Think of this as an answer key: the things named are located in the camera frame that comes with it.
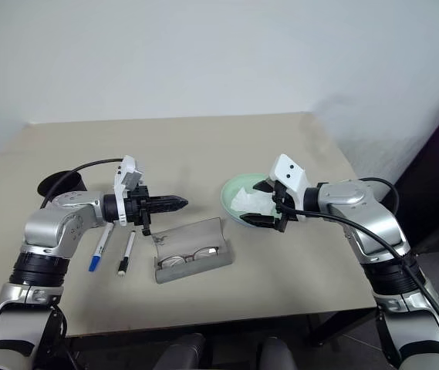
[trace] beige tabletop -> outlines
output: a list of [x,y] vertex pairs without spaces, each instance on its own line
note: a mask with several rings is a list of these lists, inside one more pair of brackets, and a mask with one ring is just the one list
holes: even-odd
[[[240,173],[268,173],[286,153],[309,180],[355,174],[314,116],[131,119],[26,127],[0,153],[0,287],[19,254],[24,223],[42,199],[47,175],[129,154],[144,169],[150,195],[176,194],[183,210],[152,216],[151,230],[222,219],[233,264],[165,284],[154,280],[157,252],[137,234],[127,275],[117,266],[132,226],[117,227],[94,273],[88,266],[103,229],[86,232],[70,262],[60,307],[69,335],[162,328],[307,314],[374,305],[370,286],[341,227],[322,220],[290,223],[284,234],[245,227],[221,208],[224,183]],[[115,164],[82,172],[89,190],[110,192]]]

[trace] white marker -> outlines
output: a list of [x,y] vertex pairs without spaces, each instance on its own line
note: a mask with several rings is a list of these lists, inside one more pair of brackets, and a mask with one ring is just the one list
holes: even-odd
[[104,250],[106,249],[106,245],[108,239],[110,238],[111,233],[113,232],[114,224],[112,222],[107,222],[104,227],[103,235],[99,239],[99,243],[97,244],[96,250],[94,251],[93,258],[90,261],[89,271],[94,272],[96,270],[97,265],[101,261],[101,257],[103,256]]
[[130,253],[132,253],[133,241],[135,240],[135,231],[130,233],[127,243],[127,249],[125,250],[125,254],[123,255],[123,260],[120,262],[120,266],[118,267],[118,276],[125,276],[128,268],[128,259],[130,257]]

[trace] white tissue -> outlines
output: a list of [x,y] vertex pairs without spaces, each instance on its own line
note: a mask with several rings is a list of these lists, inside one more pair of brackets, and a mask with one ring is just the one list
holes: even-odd
[[242,187],[231,201],[231,209],[237,212],[251,212],[253,214],[265,214],[270,216],[275,203],[272,201],[271,193],[254,191],[252,194],[246,192]]

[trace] robotic arm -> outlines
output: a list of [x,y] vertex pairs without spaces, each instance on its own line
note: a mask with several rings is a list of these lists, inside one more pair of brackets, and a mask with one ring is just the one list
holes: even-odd
[[143,225],[148,235],[151,214],[187,205],[176,196],[149,197],[134,159],[125,156],[121,164],[115,194],[64,193],[28,219],[20,255],[0,292],[0,368],[43,365],[63,340],[66,323],[58,309],[63,279],[87,230],[118,220]]
[[[293,214],[299,219],[304,215],[325,216],[327,220],[342,224],[344,234],[372,285],[378,307],[377,330],[383,352],[391,365],[399,367],[413,355],[439,354],[439,312],[425,296],[428,292],[439,308],[437,293],[418,267],[396,218],[375,200],[370,185],[361,180],[347,180],[310,187],[303,169],[282,154],[275,161],[269,178],[254,188],[273,193],[272,199],[281,218],[242,215],[242,220],[250,224],[283,232],[287,221],[293,220]],[[365,229],[387,242],[395,252],[391,253],[378,240],[363,232]],[[406,269],[426,291],[406,273]]]

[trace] light green bowl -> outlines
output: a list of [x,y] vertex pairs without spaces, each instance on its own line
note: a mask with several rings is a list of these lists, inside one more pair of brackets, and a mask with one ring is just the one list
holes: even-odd
[[[249,194],[254,193],[257,190],[252,189],[252,187],[259,181],[265,180],[268,176],[264,173],[245,173],[243,175],[238,175],[236,177],[233,177],[230,179],[221,190],[221,204],[223,208],[228,212],[228,214],[233,217],[234,220],[239,222],[242,225],[255,227],[251,224],[247,224],[244,222],[240,216],[242,214],[245,214],[246,212],[238,212],[236,210],[231,209],[231,201],[234,197],[236,197],[236,194],[238,194],[238,191],[242,187],[245,188],[245,191]],[[278,217],[279,215],[277,212],[272,210],[272,216]]]

